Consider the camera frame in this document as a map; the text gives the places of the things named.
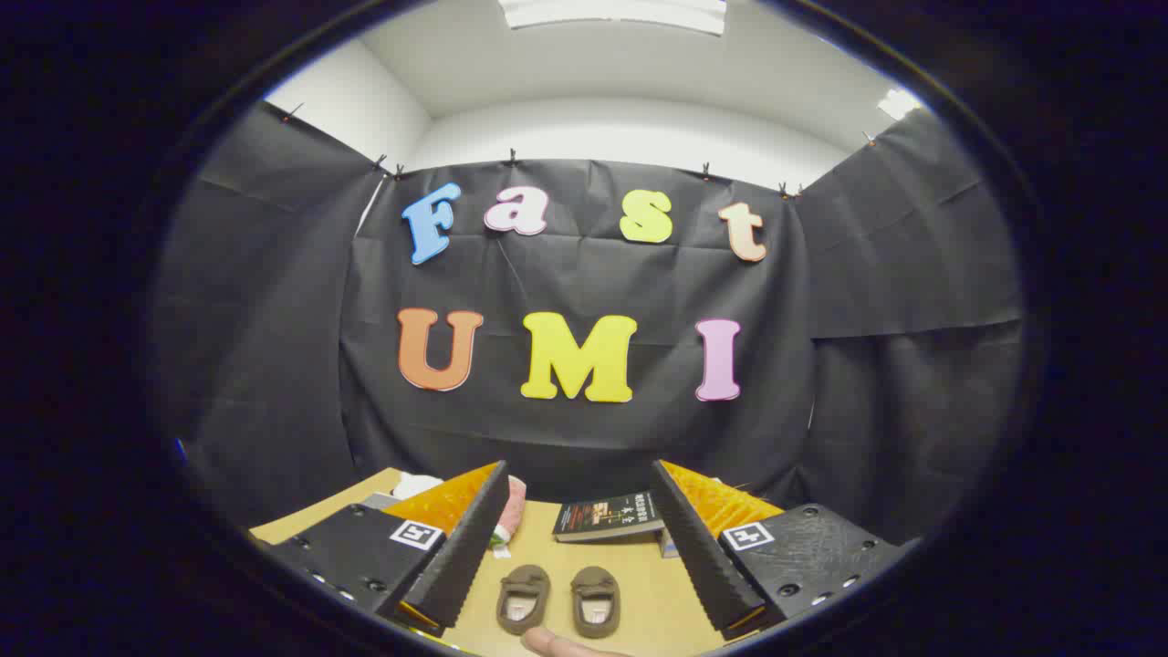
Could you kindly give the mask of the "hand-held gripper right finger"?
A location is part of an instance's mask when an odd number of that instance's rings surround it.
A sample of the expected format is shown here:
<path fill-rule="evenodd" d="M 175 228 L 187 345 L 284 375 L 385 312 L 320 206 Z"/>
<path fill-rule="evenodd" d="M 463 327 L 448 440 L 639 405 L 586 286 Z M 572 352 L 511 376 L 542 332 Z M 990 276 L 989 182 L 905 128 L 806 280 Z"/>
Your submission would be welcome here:
<path fill-rule="evenodd" d="M 781 510 L 663 459 L 651 486 L 705 617 L 725 639 L 843 599 L 906 549 L 825 505 Z"/>

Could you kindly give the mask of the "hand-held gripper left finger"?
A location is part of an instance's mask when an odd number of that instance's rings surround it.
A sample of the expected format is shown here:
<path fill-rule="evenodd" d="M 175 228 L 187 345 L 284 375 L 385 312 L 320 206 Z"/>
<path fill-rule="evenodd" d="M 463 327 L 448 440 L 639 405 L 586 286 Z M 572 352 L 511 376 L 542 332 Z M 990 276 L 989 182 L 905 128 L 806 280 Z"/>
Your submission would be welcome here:
<path fill-rule="evenodd" d="M 347 504 L 267 553 L 366 614 L 442 636 L 456 625 L 510 486 L 505 461 L 380 509 Z"/>

